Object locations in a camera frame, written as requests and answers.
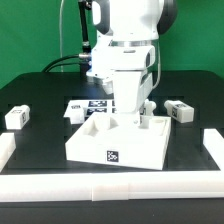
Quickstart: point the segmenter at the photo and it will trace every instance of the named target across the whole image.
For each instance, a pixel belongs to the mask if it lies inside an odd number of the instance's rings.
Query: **white container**
[[[162,170],[171,118],[140,120],[136,125],[133,116],[94,113],[66,142],[67,160]]]

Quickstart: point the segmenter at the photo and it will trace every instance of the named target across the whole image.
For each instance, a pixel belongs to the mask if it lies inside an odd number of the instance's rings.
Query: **green wall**
[[[66,0],[64,54],[81,51],[78,0]],[[209,70],[224,77],[224,1],[177,0],[178,17],[160,38],[163,70]],[[0,1],[0,88],[21,73],[38,72],[59,53],[61,0]],[[95,30],[90,26],[92,45]]]

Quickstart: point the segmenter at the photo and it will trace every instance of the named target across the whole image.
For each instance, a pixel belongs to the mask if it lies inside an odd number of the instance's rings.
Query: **white border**
[[[224,197],[224,139],[206,129],[204,145],[221,171],[2,175],[0,202]]]

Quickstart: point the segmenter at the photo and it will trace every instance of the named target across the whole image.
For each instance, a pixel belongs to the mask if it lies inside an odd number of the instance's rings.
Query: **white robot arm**
[[[114,93],[118,113],[135,114],[153,88],[153,42],[175,20],[174,0],[93,0],[97,44],[89,81]]]

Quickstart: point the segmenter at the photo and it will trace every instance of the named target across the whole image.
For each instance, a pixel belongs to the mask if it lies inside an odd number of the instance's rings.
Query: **black label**
[[[87,116],[92,115],[92,113],[94,113],[94,112],[104,112],[104,113],[106,113],[107,109],[106,108],[88,109],[87,110]]]
[[[106,107],[107,101],[105,100],[91,100],[89,101],[89,107]]]
[[[117,109],[116,108],[112,108],[112,113],[116,114],[117,113]]]
[[[80,105],[73,105],[71,107],[72,107],[72,109],[80,109],[81,108]]]
[[[107,151],[107,161],[108,162],[119,162],[119,152],[117,151]]]
[[[25,123],[26,122],[26,114],[25,114],[25,112],[22,114],[22,119],[23,119],[23,123]]]
[[[177,109],[173,107],[172,116],[177,118]]]
[[[177,108],[183,108],[183,107],[187,107],[185,104],[180,103],[180,104],[176,104],[175,105]]]
[[[20,114],[22,112],[22,110],[13,110],[12,113],[13,114]]]

